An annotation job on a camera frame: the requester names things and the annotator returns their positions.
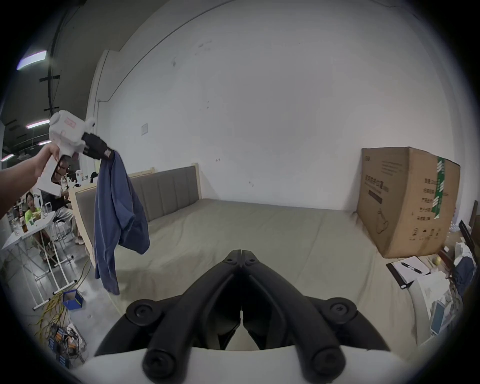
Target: blue basket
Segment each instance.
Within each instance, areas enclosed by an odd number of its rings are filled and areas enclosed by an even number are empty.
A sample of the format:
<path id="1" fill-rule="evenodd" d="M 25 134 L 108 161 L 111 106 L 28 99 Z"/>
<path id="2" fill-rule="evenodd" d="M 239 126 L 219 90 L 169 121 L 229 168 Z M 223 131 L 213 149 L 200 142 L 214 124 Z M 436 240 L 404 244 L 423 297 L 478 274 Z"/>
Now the blue basket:
<path id="1" fill-rule="evenodd" d="M 70 311 L 82 307 L 84 299 L 76 289 L 63 293 L 63 305 Z"/>

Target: black pen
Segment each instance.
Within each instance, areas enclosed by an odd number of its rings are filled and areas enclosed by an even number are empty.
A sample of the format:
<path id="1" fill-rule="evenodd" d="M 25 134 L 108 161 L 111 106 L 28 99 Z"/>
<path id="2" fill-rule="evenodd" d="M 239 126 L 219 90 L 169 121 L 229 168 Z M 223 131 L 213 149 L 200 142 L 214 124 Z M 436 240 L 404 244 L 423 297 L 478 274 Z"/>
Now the black pen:
<path id="1" fill-rule="evenodd" d="M 407 267 L 408 269 L 411 269 L 412 271 L 415 271 L 421 275 L 423 275 L 423 272 L 415 267 L 412 267 L 411 265 L 408 265 L 407 263 L 402 262 L 401 263 L 404 267 Z"/>

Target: red label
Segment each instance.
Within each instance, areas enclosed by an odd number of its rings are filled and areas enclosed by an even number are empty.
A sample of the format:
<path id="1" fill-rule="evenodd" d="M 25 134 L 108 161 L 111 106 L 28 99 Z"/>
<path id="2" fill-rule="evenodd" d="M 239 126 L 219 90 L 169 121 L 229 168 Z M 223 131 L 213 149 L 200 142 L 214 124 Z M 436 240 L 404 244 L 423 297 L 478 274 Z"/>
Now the red label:
<path id="1" fill-rule="evenodd" d="M 65 124 L 70 125 L 72 128 L 75 128 L 77 123 L 74 122 L 73 120 L 70 120 L 69 118 L 65 119 Z"/>

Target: ceiling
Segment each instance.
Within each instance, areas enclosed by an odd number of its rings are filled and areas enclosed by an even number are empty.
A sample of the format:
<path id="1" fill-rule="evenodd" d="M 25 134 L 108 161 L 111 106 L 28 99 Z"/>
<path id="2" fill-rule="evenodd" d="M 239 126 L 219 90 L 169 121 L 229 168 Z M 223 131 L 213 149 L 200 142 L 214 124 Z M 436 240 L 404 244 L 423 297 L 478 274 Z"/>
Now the ceiling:
<path id="1" fill-rule="evenodd" d="M 137 28 L 166 0 L 87 0 L 68 9 L 63 19 L 52 60 L 51 80 L 54 110 L 66 109 L 84 119 L 90 86 L 97 62 L 105 49 L 120 50 Z M 47 50 L 49 56 L 55 31 L 63 12 L 38 31 L 25 56 Z M 40 141 L 48 138 L 48 124 L 27 129 L 25 125 L 48 119 L 48 76 L 50 60 L 17 71 L 12 77 L 0 120 L 5 125 L 3 154 L 14 153 L 8 166 L 33 156 Z"/>

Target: black pipe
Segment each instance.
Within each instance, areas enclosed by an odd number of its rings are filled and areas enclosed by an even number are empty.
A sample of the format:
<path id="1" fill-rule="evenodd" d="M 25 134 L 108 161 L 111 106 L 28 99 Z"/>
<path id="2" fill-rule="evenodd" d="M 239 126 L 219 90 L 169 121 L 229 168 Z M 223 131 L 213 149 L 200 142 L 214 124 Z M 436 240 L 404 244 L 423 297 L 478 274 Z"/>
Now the black pipe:
<path id="1" fill-rule="evenodd" d="M 50 50 L 50 56 L 48 60 L 48 107 L 50 109 L 50 116 L 53 115 L 53 104 L 52 104 L 52 63 L 53 63 L 53 53 L 55 51 L 55 45 L 57 43 L 57 39 L 60 33 L 61 26 L 63 24 L 63 20 L 65 20 L 65 17 L 67 16 L 68 13 L 68 8 L 65 10 L 63 13 L 63 16 L 60 19 L 60 22 L 57 26 L 57 30 L 55 31 L 55 35 L 53 36 L 53 41 L 52 41 L 52 49 Z"/>

